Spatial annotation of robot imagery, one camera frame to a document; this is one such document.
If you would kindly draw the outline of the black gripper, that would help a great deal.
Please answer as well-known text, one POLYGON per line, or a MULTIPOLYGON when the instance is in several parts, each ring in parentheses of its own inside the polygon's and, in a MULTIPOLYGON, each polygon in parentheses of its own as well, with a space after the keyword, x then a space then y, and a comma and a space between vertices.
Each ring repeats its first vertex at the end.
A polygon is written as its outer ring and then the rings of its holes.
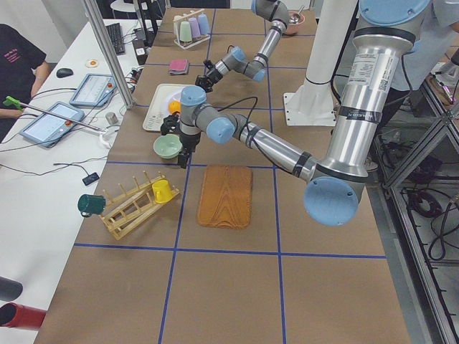
POLYGON ((198 75, 195 85, 201 87, 205 92, 212 92, 213 85, 217 84, 223 75, 217 70, 216 65, 210 59, 203 61, 204 66, 208 69, 204 75, 198 75))
POLYGON ((180 112, 173 112, 163 120, 163 124, 160 127, 161 135, 168 135, 169 133, 179 133, 179 116, 180 112))

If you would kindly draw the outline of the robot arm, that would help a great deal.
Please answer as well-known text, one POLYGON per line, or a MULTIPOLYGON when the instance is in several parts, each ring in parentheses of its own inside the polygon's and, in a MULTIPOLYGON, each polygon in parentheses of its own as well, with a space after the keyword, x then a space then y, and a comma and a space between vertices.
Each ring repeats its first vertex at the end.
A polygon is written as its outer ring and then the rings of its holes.
POLYGON ((180 94, 179 114, 164 118, 161 133, 175 133, 185 167, 202 135, 224 144, 235 138, 260 151, 281 170, 307 182, 303 203, 317 222, 338 226, 356 214, 368 173, 365 160, 382 120, 394 74, 416 49, 429 1, 326 1, 319 17, 304 83, 284 96, 290 126, 324 127, 330 144, 314 158, 240 114, 207 102, 213 86, 229 72, 261 82, 290 14, 281 1, 254 1, 252 12, 269 22, 258 52, 247 58, 231 48, 180 94))
POLYGON ((213 91, 213 86, 231 71, 256 82, 264 79, 270 56, 288 28, 290 14, 282 1, 253 1, 251 9, 270 25, 264 40, 258 49, 253 50, 253 57, 248 57, 241 47, 234 46, 215 63, 204 60, 207 71, 197 76, 195 85, 205 92, 213 91))

